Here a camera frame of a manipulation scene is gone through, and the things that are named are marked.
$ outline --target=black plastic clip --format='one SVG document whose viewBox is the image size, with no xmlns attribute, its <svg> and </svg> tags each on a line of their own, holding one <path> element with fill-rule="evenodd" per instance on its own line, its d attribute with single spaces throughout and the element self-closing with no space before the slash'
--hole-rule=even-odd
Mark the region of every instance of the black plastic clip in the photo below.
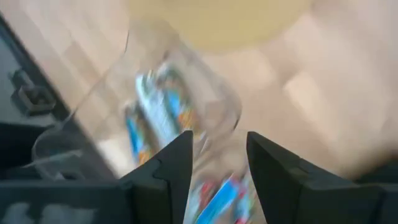
<svg viewBox="0 0 398 224">
<path fill-rule="evenodd" d="M 11 82 L 16 90 L 11 99 L 26 116 L 51 113 L 56 100 L 44 86 L 36 86 L 23 70 L 17 70 L 11 75 Z"/>
</svg>

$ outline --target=colorful candy wrapper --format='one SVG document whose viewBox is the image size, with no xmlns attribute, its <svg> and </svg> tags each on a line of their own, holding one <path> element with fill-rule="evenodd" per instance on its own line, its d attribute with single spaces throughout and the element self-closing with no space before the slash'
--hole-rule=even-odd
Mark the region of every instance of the colorful candy wrapper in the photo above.
<svg viewBox="0 0 398 224">
<path fill-rule="evenodd" d="M 194 223 L 199 214 L 209 204 L 214 194 L 217 192 L 219 182 L 212 178 L 199 181 L 190 193 L 188 199 L 188 210 L 186 223 Z"/>
<path fill-rule="evenodd" d="M 240 183 L 231 176 L 223 183 L 213 199 L 198 216 L 196 224 L 214 224 L 233 204 L 239 195 L 239 189 Z"/>
<path fill-rule="evenodd" d="M 127 106 L 125 109 L 126 126 L 132 146 L 132 155 L 139 165 L 144 164 L 152 157 L 150 130 L 142 111 L 138 106 Z"/>
<path fill-rule="evenodd" d="M 136 78 L 136 91 L 144 116 L 159 140 L 159 147 L 163 149 L 180 131 L 167 110 L 164 93 L 158 89 L 152 72 Z"/>
<path fill-rule="evenodd" d="M 188 129 L 192 130 L 194 138 L 201 139 L 204 132 L 200 127 L 198 115 L 180 72 L 176 68 L 164 64 L 158 70 L 158 76 L 158 85 L 164 90 L 168 109 L 181 132 Z"/>
<path fill-rule="evenodd" d="M 250 183 L 250 172 L 247 172 L 242 179 L 238 200 L 233 211 L 235 224 L 251 223 L 256 190 L 251 187 Z"/>
</svg>

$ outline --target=black plastic part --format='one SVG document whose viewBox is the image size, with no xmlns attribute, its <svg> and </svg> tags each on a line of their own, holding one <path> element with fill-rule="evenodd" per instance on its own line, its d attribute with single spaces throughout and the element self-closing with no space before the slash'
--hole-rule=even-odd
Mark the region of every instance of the black plastic part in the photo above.
<svg viewBox="0 0 398 224">
<path fill-rule="evenodd" d="M 127 198 L 117 183 L 2 183 L 0 198 L 1 223 L 132 223 Z"/>
<path fill-rule="evenodd" d="M 11 98 L 22 114 L 26 116 L 49 114 L 57 102 L 44 86 L 35 85 L 23 70 L 11 74 L 11 82 L 16 88 Z"/>
<path fill-rule="evenodd" d="M 398 223 L 397 185 L 359 185 L 253 132 L 247 152 L 268 224 Z"/>
<path fill-rule="evenodd" d="M 187 131 L 121 180 L 0 182 L 0 223 L 181 224 L 192 176 Z"/>
<path fill-rule="evenodd" d="M 26 116 L 49 114 L 56 105 L 54 97 L 42 86 L 22 86 L 11 98 Z"/>
<path fill-rule="evenodd" d="M 31 162 L 32 146 L 46 128 L 0 123 L 0 170 Z"/>
<path fill-rule="evenodd" d="M 121 179 L 135 223 L 183 222 L 192 176 L 192 136 L 185 131 Z"/>
<path fill-rule="evenodd" d="M 60 95 L 52 88 L 41 69 L 35 64 L 32 57 L 22 46 L 2 15 L 0 15 L 0 37 L 5 41 L 12 54 L 15 56 L 15 59 L 18 61 L 18 64 L 21 65 L 21 69 L 26 72 L 29 79 L 36 85 L 46 88 L 55 98 L 57 104 L 52 110 L 53 116 L 60 121 L 67 118 L 70 114 L 69 109 L 62 103 L 63 101 Z"/>
</svg>

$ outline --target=beige surface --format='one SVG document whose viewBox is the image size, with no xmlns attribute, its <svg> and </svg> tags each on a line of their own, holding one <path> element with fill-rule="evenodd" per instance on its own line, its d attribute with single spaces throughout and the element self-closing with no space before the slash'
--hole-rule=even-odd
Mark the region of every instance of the beige surface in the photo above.
<svg viewBox="0 0 398 224">
<path fill-rule="evenodd" d="M 395 0 L 318 0 L 266 44 L 204 55 L 243 101 L 239 127 L 348 174 L 395 146 Z M 70 108 L 123 51 L 110 0 L 0 0 L 0 11 Z"/>
<path fill-rule="evenodd" d="M 277 34 L 296 20 L 312 0 L 128 1 L 133 18 L 161 18 L 194 48 L 220 52 Z"/>
</svg>

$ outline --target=black plastic bracket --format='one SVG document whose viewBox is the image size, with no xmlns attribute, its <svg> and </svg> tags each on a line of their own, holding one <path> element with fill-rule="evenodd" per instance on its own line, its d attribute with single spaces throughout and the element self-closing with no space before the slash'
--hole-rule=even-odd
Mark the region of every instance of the black plastic bracket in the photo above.
<svg viewBox="0 0 398 224">
<path fill-rule="evenodd" d="M 248 133 L 251 175 L 268 224 L 398 223 L 398 185 L 357 184 Z"/>
<path fill-rule="evenodd" d="M 0 223 L 181 224 L 191 176 L 186 131 L 121 180 L 0 182 Z"/>
<path fill-rule="evenodd" d="M 15 92 L 11 99 L 26 116 L 51 113 L 55 108 L 56 99 L 44 86 L 34 85 L 23 70 L 15 71 L 10 77 Z"/>
<path fill-rule="evenodd" d="M 192 136 L 185 131 L 121 179 L 135 223 L 183 223 L 192 176 Z"/>
</svg>

